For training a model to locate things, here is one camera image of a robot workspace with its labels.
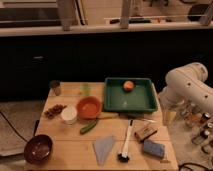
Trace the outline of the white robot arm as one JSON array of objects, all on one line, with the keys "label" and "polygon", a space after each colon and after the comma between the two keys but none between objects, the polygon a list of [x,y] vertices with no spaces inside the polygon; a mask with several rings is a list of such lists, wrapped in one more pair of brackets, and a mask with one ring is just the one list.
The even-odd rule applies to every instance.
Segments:
[{"label": "white robot arm", "polygon": [[193,62],[170,70],[165,76],[166,86],[159,94],[163,123],[169,125],[176,114],[213,114],[213,88],[205,84],[207,68]]}]

